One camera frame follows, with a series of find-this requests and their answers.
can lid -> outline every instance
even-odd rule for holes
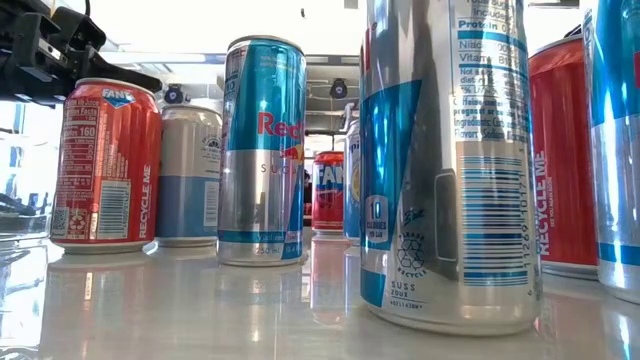
[[[567,36],[566,38],[562,38],[560,40],[554,41],[551,44],[547,44],[547,45],[539,48],[538,50],[534,51],[532,54],[529,54],[529,59],[531,59],[532,57],[540,54],[543,51],[549,50],[549,49],[554,48],[556,46],[562,45],[564,43],[572,42],[572,41],[578,40],[578,39],[582,39],[582,34],[571,35],[571,36]]]
[[[143,88],[142,86],[138,86],[132,83],[128,83],[126,81],[120,81],[120,80],[113,80],[113,79],[107,79],[107,78],[84,78],[84,79],[80,79],[78,81],[76,81],[76,87],[78,87],[78,85],[81,84],[88,84],[88,83],[107,83],[107,84],[116,84],[116,85],[122,85],[122,86],[130,86],[132,88],[136,88],[138,90],[142,90],[144,92],[146,92],[147,94],[149,94],[151,97],[153,97],[153,93],[151,91],[149,91],[148,89]]]
[[[277,37],[277,36],[273,36],[273,35],[249,35],[249,36],[243,36],[241,38],[235,39],[231,42],[231,44],[229,44],[229,47],[227,47],[227,51],[229,51],[229,49],[231,49],[233,47],[233,45],[242,42],[242,41],[249,41],[249,40],[273,40],[273,41],[278,41],[287,45],[291,45],[294,48],[298,49],[298,51],[300,51],[302,53],[302,55],[304,55],[304,51],[302,51],[302,48],[300,46],[298,46],[298,44],[294,43],[293,41],[289,41],[287,39],[283,39],[281,37]]]
[[[220,116],[220,113],[215,111],[215,110],[213,110],[213,109],[209,109],[209,108],[206,108],[204,106],[191,105],[191,104],[171,104],[171,105],[167,105],[167,106],[162,108],[162,112],[164,113],[166,110],[176,110],[176,109],[212,112],[212,113]]]

soda can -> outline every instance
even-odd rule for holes
[[[360,120],[349,124],[344,142],[344,236],[360,245]]]
[[[167,106],[162,117],[156,239],[169,247],[213,245],[218,230],[222,118],[192,105]]]
[[[640,6],[594,3],[583,35],[598,278],[614,296],[640,303]]]
[[[384,319],[499,335],[540,312],[522,13],[368,1],[361,294]]]
[[[152,241],[161,136],[150,91],[78,81],[64,103],[51,240],[68,253],[137,251]]]
[[[582,35],[529,59],[542,271],[598,279]]]
[[[344,216],[344,154],[325,151],[313,161],[311,228],[317,233],[342,233]]]
[[[250,36],[227,52],[218,217],[221,263],[270,266],[302,255],[306,60]]]

reflective surface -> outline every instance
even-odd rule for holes
[[[258,269],[219,265],[212,247],[61,257],[49,246],[43,303],[46,250],[0,252],[0,359],[640,359],[640,307],[595,281],[545,276],[531,331],[469,338],[369,312],[359,249],[344,241]]]

recycle symbol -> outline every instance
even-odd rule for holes
[[[418,270],[424,266],[424,236],[416,233],[405,233],[398,239],[400,247],[397,257],[403,268]]]
[[[78,214],[73,215],[71,217],[71,220],[69,221],[69,228],[72,230],[82,230],[84,229],[84,225],[85,225],[84,217]]]

can bottom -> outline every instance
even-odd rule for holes
[[[555,261],[542,261],[542,272],[583,280],[598,280],[596,265],[579,265]]]
[[[634,304],[640,304],[640,294],[637,292],[631,291],[630,289],[621,289],[617,287],[608,286],[606,284],[602,284],[607,288],[609,294],[617,297],[620,300],[628,301]]]
[[[533,321],[518,322],[513,324],[487,324],[481,323],[477,325],[456,325],[447,324],[442,322],[430,322],[426,320],[410,319],[403,316],[391,314],[377,306],[367,304],[367,307],[371,312],[379,316],[380,318],[392,322],[394,324],[410,327],[419,330],[428,330],[437,333],[450,334],[450,335],[467,335],[467,336],[499,336],[516,334],[529,330],[533,326]]]
[[[58,243],[52,241],[54,244],[64,248],[65,254],[78,254],[78,255],[99,255],[99,254],[121,254],[128,252],[142,251],[142,248],[151,241],[137,241],[133,243],[120,243],[120,244],[69,244]]]
[[[214,245],[217,240],[216,237],[156,238],[160,247],[204,247]]]
[[[246,260],[233,260],[233,259],[218,259],[220,264],[242,267],[275,267],[297,264],[300,262],[300,258],[288,259],[288,260],[274,260],[274,261],[246,261]]]

